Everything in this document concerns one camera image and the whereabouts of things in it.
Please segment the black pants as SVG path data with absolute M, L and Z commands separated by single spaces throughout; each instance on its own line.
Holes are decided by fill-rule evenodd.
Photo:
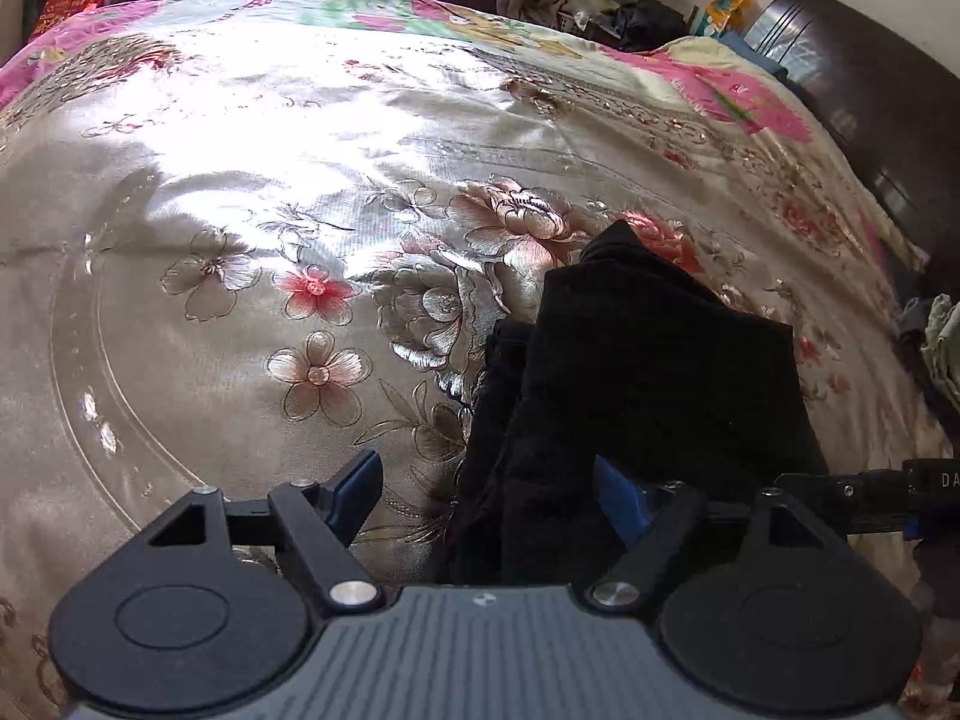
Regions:
M 724 502 L 827 466 L 793 330 L 727 307 L 625 223 L 548 273 L 534 322 L 488 335 L 439 580 L 599 577 L 625 549 L 599 461 Z

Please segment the floral satin bedspread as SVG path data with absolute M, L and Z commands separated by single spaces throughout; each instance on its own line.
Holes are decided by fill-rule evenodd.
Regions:
M 377 445 L 377 577 L 433 564 L 483 343 L 626 221 L 794 330 L 840 473 L 947 455 L 893 355 L 914 245 L 773 76 L 434 0 L 146 0 L 2 68 L 2 712 L 65 693 L 49 614 L 164 507 Z

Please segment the dark wooden headboard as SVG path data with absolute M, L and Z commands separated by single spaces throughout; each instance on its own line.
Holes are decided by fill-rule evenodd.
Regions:
M 929 255 L 931 280 L 957 286 L 957 76 L 838 0 L 773 0 L 745 41 L 786 68 L 859 180 Z

